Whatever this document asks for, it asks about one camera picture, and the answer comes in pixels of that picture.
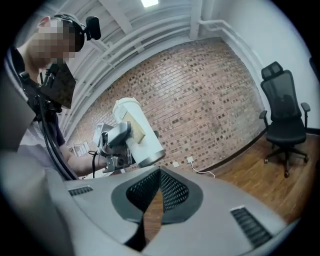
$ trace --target wooden floor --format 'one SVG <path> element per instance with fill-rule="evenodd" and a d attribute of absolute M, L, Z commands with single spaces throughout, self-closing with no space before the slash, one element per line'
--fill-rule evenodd
<path fill-rule="evenodd" d="M 300 217 L 309 197 L 316 162 L 320 158 L 320 136 L 308 135 L 306 142 L 296 148 L 306 152 L 309 161 L 304 163 L 303 156 L 292 154 L 289 178 L 284 178 L 284 154 L 273 156 L 268 164 L 264 163 L 265 156 L 272 152 L 265 137 L 214 173 L 216 178 L 230 182 L 259 199 L 289 224 Z M 202 175 L 213 179 L 210 173 Z M 144 231 L 149 241 L 158 233 L 162 215 L 163 200 L 159 190 L 144 214 Z"/>

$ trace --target floor baseboard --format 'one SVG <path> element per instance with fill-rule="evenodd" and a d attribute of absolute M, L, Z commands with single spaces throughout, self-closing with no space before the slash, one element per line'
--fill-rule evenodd
<path fill-rule="evenodd" d="M 306 129 L 306 133 L 320 136 L 320 129 L 318 129 L 318 128 L 307 128 Z"/>
<path fill-rule="evenodd" d="M 244 151 L 246 151 L 248 148 L 250 148 L 253 144 L 255 144 L 265 133 L 266 133 L 267 129 L 264 129 L 262 132 L 259 133 L 259 135 L 257 137 L 255 137 L 252 141 L 250 141 L 247 145 L 245 145 L 244 147 L 242 147 L 241 149 L 239 149 L 237 152 L 233 153 L 232 155 L 228 156 L 227 158 L 223 159 L 222 161 L 206 168 L 203 169 L 202 171 L 198 172 L 198 173 L 205 173 L 205 172 L 209 172 L 212 171 L 224 164 L 226 164 L 227 162 L 231 161 L 232 159 L 236 158 L 237 156 L 239 156 L 240 154 L 242 154 Z"/>

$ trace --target wall outlet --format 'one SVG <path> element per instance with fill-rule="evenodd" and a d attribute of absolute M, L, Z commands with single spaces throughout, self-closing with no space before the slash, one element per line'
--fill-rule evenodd
<path fill-rule="evenodd" d="M 178 166 L 180 166 L 178 162 L 173 162 L 172 164 L 174 168 L 177 168 Z"/>
<path fill-rule="evenodd" d="M 188 161 L 188 163 L 192 163 L 194 161 L 194 158 L 192 156 L 189 156 L 186 158 L 186 160 Z"/>

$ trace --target white cylinder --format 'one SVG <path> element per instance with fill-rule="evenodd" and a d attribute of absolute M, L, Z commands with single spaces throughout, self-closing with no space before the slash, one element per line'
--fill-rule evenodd
<path fill-rule="evenodd" d="M 140 167 L 150 166 L 163 158 L 166 153 L 143 113 L 140 103 L 135 98 L 126 97 L 115 102 L 112 115 L 117 124 L 128 120 L 127 113 L 138 123 L 145 136 L 139 143 L 129 137 L 126 140 L 126 145 Z M 133 129 L 131 132 L 136 132 L 133 124 L 131 124 L 131 128 Z"/>

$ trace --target ceiling light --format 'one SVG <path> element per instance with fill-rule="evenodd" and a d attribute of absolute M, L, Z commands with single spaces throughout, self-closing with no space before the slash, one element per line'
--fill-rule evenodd
<path fill-rule="evenodd" d="M 159 3 L 158 0 L 141 0 L 143 7 L 147 8 L 149 6 L 154 6 Z"/>

